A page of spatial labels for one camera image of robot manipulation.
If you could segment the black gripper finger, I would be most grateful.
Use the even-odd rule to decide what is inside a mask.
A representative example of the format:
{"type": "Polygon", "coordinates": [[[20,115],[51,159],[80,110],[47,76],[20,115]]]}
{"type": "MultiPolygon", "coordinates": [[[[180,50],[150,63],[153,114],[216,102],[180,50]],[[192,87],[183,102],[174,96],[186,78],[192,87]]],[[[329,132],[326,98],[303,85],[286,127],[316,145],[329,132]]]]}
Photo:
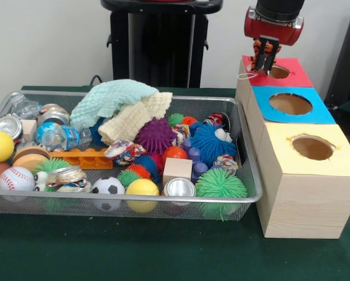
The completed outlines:
{"type": "Polygon", "coordinates": [[[255,67],[257,71],[265,71],[265,39],[257,39],[255,41],[255,67]]]}
{"type": "Polygon", "coordinates": [[[267,54],[265,60],[265,73],[268,74],[272,69],[274,59],[278,50],[278,41],[267,41],[265,46],[265,52],[267,54]]]}

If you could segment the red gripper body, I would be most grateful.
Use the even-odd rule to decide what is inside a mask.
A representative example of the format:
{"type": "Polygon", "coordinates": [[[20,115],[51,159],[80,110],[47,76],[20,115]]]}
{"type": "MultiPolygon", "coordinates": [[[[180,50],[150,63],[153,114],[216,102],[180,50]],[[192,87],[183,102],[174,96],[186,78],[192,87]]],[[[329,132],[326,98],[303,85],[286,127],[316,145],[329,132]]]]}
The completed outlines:
{"type": "Polygon", "coordinates": [[[257,18],[255,14],[246,14],[244,33],[246,37],[258,39],[260,36],[274,37],[280,44],[292,46],[298,41],[304,26],[304,18],[299,16],[290,23],[273,23],[257,18]]]}

